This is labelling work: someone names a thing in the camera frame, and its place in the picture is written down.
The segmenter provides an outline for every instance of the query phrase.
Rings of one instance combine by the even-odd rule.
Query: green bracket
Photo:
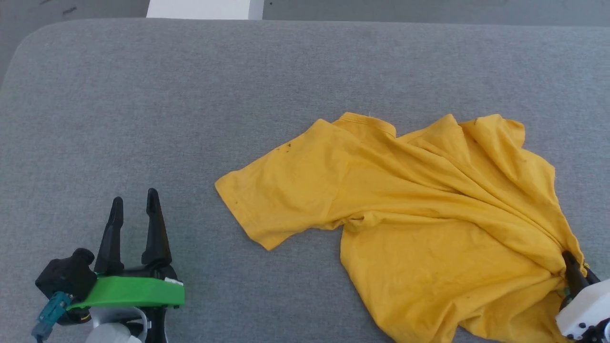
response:
[[[182,306],[184,286],[154,278],[123,276],[99,277],[85,301],[70,305],[67,310],[110,306]]]

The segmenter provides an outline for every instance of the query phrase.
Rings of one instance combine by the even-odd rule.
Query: cable connector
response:
[[[72,304],[74,297],[64,292],[56,292],[49,299],[38,315],[38,323],[32,329],[32,336],[38,342],[46,341],[53,331],[53,325],[66,313],[67,307]]]

